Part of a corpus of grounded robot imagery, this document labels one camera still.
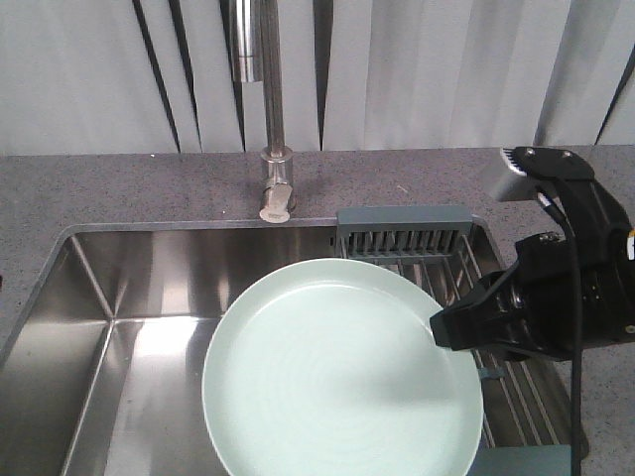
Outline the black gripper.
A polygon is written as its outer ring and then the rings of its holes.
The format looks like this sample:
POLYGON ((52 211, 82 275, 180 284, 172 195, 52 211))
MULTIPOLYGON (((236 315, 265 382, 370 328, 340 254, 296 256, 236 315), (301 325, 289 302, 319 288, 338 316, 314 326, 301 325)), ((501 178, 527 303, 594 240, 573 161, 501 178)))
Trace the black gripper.
POLYGON ((584 349, 634 340, 634 229, 595 179, 560 181, 565 237, 516 244, 508 284, 481 278, 430 318, 437 346, 485 352, 505 362, 570 360, 584 349))

